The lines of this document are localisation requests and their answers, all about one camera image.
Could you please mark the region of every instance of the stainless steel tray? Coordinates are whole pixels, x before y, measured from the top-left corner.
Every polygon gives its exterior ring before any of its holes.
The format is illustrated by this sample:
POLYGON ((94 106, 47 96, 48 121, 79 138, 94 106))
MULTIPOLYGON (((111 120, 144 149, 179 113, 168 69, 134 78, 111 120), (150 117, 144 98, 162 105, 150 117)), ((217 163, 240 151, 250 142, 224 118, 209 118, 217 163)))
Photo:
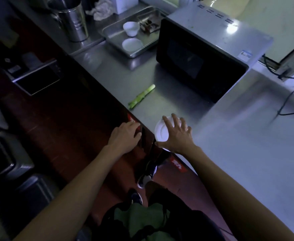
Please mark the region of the stainless steel tray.
POLYGON ((123 24, 129 21, 134 21, 134 22, 140 22, 142 17, 144 19, 148 19, 149 15, 156 15, 159 16, 161 19, 166 17, 166 14, 161 12, 159 9, 155 7, 146 7, 143 10, 135 13, 132 16, 129 16, 125 19, 122 19, 116 23, 113 23, 112 25, 107 26, 102 30, 103 35, 105 36, 107 42, 113 44, 116 48, 118 48, 120 51, 122 51, 126 56, 129 58, 134 58, 150 47, 156 45, 158 43, 158 38, 159 38, 159 30, 155 31, 151 34, 146 34, 144 33, 141 29, 138 31, 137 36, 135 37, 129 37, 127 36, 126 32, 123 29, 123 24), (142 41, 143 47, 138 49, 137 51, 134 52, 128 52, 123 49, 122 43, 125 39, 128 38, 137 38, 142 41))

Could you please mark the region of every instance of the microwave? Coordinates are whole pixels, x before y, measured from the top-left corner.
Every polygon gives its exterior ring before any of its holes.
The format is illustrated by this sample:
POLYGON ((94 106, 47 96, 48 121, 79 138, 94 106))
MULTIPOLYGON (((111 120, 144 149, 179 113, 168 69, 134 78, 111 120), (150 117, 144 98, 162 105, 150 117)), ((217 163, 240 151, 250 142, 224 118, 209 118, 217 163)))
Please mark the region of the microwave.
POLYGON ((216 103, 272 43, 271 36, 194 2, 161 21, 156 60, 216 103))

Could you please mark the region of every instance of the hand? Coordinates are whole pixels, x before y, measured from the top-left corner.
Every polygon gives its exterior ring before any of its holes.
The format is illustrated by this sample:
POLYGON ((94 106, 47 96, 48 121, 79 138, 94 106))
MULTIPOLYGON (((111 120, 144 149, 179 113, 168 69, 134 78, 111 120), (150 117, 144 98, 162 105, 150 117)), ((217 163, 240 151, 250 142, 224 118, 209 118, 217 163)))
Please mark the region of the hand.
POLYGON ((134 137, 135 131, 139 126, 140 123, 127 122, 116 127, 108 141, 110 148, 116 150, 120 155, 131 151, 141 138, 141 132, 137 133, 136 137, 134 137))
POLYGON ((192 138, 192 128, 187 127, 186 121, 184 118, 180 118, 182 122, 181 126, 179 126, 178 117, 172 113, 171 116, 174 120, 174 127, 169 121, 169 119, 163 116, 163 120, 168 129, 169 138, 165 142, 156 142, 155 144, 160 148, 165 148, 171 152, 177 154, 185 154, 190 147, 195 146, 192 138))

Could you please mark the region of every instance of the red sticker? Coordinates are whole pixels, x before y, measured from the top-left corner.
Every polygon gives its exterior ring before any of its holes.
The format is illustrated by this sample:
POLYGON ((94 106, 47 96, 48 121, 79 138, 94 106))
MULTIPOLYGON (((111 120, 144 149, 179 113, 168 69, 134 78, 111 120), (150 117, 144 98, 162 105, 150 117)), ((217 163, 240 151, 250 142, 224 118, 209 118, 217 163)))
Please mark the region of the red sticker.
POLYGON ((129 122, 136 122, 136 120, 133 119, 133 117, 130 115, 130 113, 127 113, 127 117, 128 117, 129 122))
POLYGON ((171 163, 173 163, 173 165, 174 165, 175 167, 177 167, 178 170, 180 170, 181 173, 185 173, 185 172, 187 172, 187 169, 183 166, 183 164, 181 164, 181 162, 180 162, 179 160, 177 160, 174 156, 171 156, 171 157, 169 158, 169 161, 170 161, 171 163))

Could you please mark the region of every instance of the right hand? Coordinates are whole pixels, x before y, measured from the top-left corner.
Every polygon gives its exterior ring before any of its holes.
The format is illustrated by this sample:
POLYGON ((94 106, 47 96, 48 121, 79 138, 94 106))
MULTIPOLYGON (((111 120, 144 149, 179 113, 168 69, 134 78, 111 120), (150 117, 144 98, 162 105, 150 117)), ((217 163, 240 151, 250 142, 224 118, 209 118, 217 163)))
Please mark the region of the right hand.
POLYGON ((185 154, 191 147, 195 146, 192 138, 192 128, 187 127, 184 118, 180 118, 182 124, 179 126, 178 117, 174 113, 171 116, 174 120, 174 127, 169 119, 163 116, 163 120, 168 129, 168 140, 165 142, 156 142, 155 144, 159 148, 165 148, 177 154, 185 154))

